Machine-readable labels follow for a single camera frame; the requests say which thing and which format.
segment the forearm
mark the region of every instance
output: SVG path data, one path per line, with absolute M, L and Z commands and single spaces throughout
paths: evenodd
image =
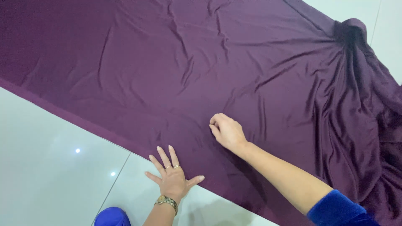
M 176 211 L 170 204 L 156 204 L 148 218 L 145 220 L 143 226 L 171 226 L 175 215 Z
M 248 142 L 236 153 L 259 173 L 301 213 L 308 211 L 332 188 L 304 170 L 283 161 Z

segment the left hand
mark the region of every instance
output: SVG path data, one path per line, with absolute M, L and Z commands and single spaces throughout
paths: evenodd
M 152 155 L 150 155 L 150 160 L 155 165 L 162 178 L 150 172 L 145 172 L 145 175 L 159 185 L 161 195 L 167 196 L 179 204 L 190 188 L 204 180 L 204 176 L 196 176 L 191 180 L 186 180 L 173 147 L 169 145 L 169 153 L 173 166 L 163 149 L 161 147 L 157 147 L 156 149 L 165 167 Z

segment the blue shoe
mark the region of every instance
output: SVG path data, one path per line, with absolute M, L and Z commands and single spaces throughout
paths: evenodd
M 96 216 L 94 226 L 131 226 L 131 224 L 122 209 L 109 207 Z

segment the floor tile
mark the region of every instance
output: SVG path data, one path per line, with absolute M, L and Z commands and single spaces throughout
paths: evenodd
M 370 44 L 381 0 L 304 0 L 330 18 L 343 22 L 350 18 L 361 20 L 367 28 Z
M 154 165 L 131 154 L 116 180 L 102 209 L 124 209 L 132 225 L 142 225 L 160 195 L 159 187 L 145 171 L 159 175 Z M 182 200 L 174 226 L 253 226 L 276 224 L 200 187 L 193 187 Z
M 401 9 L 402 1 L 382 0 L 371 45 L 398 84 L 402 84 Z
M 90 226 L 128 156 L 0 88 L 0 225 Z

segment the gold watch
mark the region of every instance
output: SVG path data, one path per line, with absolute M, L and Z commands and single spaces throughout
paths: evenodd
M 162 203 L 169 203 L 170 205 L 172 205 L 173 208 L 174 208 L 174 210 L 176 211 L 175 216 L 177 215 L 178 206 L 177 206 L 176 201 L 174 201 L 173 199 L 171 199 L 171 198 L 169 198 L 169 197 L 166 197 L 166 196 L 164 196 L 164 195 L 161 195 L 161 196 L 159 196 L 158 200 L 155 202 L 154 205 L 156 205 L 156 204 L 159 204 L 159 205 L 160 205 L 160 204 L 162 204 Z

